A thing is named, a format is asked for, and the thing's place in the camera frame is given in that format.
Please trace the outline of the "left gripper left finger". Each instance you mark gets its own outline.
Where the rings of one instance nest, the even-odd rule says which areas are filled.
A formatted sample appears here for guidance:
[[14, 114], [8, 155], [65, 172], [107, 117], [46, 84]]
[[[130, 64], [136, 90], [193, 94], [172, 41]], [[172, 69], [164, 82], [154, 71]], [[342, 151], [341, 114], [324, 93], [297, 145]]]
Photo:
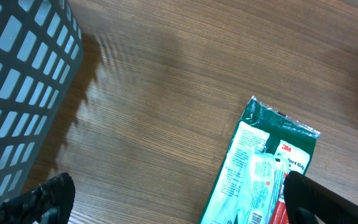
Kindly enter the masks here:
[[0, 224], [67, 224], [75, 200], [72, 177], [63, 172], [0, 205]]

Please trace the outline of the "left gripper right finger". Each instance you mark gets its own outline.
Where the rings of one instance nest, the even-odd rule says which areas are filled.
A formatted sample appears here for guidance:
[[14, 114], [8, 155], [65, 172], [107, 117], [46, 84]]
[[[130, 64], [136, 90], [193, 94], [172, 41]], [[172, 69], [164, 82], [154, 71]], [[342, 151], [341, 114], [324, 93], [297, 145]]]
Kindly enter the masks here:
[[294, 223], [358, 223], [358, 205], [297, 171], [284, 180], [288, 221]]

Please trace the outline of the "red white tube package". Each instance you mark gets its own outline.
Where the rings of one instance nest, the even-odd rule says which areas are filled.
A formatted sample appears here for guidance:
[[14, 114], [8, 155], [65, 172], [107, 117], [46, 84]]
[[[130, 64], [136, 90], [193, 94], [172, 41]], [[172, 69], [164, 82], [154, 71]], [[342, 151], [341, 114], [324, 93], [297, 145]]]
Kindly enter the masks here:
[[280, 195], [273, 211], [273, 215], [270, 219], [270, 224], [289, 224], [283, 190], [284, 186], [281, 188]]

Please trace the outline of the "green 3M gloves package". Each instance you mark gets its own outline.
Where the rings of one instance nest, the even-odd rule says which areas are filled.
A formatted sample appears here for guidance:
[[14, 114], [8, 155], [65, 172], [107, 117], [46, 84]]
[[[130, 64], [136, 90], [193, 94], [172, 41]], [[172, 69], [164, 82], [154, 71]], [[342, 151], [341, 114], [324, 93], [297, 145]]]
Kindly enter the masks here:
[[200, 223], [238, 223], [237, 201], [251, 154], [269, 153], [283, 158], [287, 169], [281, 191], [289, 172], [307, 171], [318, 137], [318, 131], [252, 97], [236, 124]]

